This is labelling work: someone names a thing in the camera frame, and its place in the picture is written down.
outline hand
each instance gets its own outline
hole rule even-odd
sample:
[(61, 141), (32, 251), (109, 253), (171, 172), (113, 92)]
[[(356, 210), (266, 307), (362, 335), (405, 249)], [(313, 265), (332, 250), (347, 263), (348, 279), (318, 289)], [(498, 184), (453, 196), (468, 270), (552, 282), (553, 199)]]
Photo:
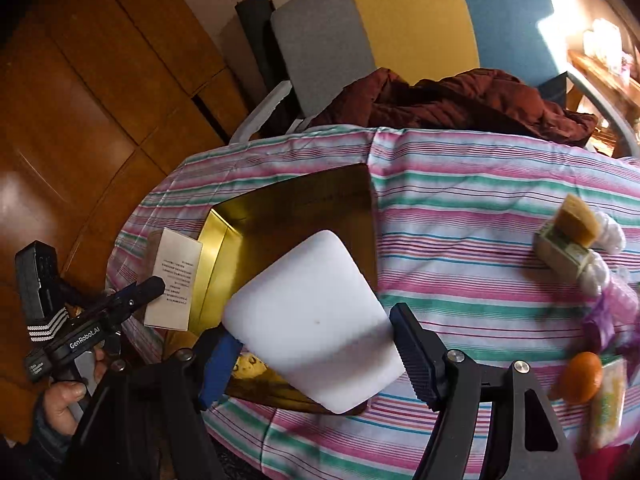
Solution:
[[(94, 353), (94, 379), (96, 383), (99, 383), (107, 371), (107, 365), (103, 362), (105, 353), (101, 348), (94, 349)], [(52, 384), (51, 387), (44, 392), (42, 405), (45, 417), (54, 430), (67, 436), (71, 436), (76, 432), (78, 423), (68, 407), (74, 402), (81, 400), (85, 393), (86, 387), (84, 384), (71, 381), (61, 381)]]

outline yellow sponge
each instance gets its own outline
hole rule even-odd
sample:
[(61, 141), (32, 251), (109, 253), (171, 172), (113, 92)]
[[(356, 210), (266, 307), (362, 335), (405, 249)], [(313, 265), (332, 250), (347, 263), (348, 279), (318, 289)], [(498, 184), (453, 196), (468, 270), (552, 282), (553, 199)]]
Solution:
[(600, 224), (593, 211), (574, 194), (568, 194), (564, 199), (554, 227), (583, 247), (589, 247), (600, 235)]

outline chair backrest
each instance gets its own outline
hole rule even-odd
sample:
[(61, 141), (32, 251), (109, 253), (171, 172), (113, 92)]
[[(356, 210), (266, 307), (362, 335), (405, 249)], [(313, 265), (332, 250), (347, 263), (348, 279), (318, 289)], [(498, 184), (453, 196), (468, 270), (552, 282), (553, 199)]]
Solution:
[(409, 83), (500, 68), (531, 86), (564, 72), (551, 0), (291, 0), (271, 17), (307, 117), (376, 68)]

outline white square object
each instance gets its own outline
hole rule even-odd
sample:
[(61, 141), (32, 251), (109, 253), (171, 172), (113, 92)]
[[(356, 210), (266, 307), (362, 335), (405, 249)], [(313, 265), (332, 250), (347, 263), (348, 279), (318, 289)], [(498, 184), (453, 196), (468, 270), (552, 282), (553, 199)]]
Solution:
[(145, 271), (139, 281), (159, 276), (164, 280), (164, 294), (146, 306), (145, 325), (187, 330), (201, 251), (202, 243), (171, 229), (154, 231), (148, 236)]
[(404, 372), (388, 316), (331, 231), (309, 237), (236, 292), (222, 323), (334, 413), (354, 408)]

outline red fabric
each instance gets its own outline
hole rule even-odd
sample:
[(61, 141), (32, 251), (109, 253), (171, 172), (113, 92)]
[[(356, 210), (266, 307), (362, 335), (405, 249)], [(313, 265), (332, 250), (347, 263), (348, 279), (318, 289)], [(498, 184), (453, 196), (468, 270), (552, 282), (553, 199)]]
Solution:
[(582, 480), (609, 480), (628, 449), (628, 444), (603, 447), (595, 453), (578, 458), (580, 477)]
[(310, 126), (477, 130), (583, 146), (597, 124), (591, 114), (563, 110), (502, 70), (476, 68), (410, 86), (388, 68), (353, 82)]

